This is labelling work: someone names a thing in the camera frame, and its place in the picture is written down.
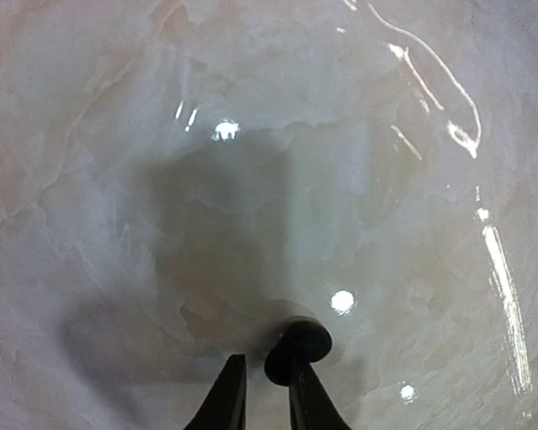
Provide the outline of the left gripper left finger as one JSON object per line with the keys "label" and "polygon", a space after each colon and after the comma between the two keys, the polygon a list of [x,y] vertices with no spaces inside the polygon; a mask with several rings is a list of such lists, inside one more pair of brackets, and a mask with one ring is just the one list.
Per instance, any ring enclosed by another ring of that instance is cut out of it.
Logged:
{"label": "left gripper left finger", "polygon": [[231,355],[201,407],[185,430],[243,430],[246,428],[247,362]]}

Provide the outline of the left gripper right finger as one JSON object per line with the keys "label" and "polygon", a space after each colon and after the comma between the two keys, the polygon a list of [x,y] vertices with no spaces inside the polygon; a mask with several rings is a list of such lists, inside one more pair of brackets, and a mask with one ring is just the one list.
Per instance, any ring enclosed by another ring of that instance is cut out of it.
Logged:
{"label": "left gripper right finger", "polygon": [[320,382],[311,361],[295,354],[289,363],[291,429],[349,430]]}

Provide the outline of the black earbud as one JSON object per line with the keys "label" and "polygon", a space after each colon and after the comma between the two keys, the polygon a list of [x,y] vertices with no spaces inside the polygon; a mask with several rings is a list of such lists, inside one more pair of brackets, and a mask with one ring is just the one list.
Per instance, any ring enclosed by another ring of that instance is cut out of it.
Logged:
{"label": "black earbud", "polygon": [[321,322],[307,317],[293,319],[266,356],[265,375],[278,386],[288,386],[293,359],[301,363],[316,363],[332,348],[332,336]]}

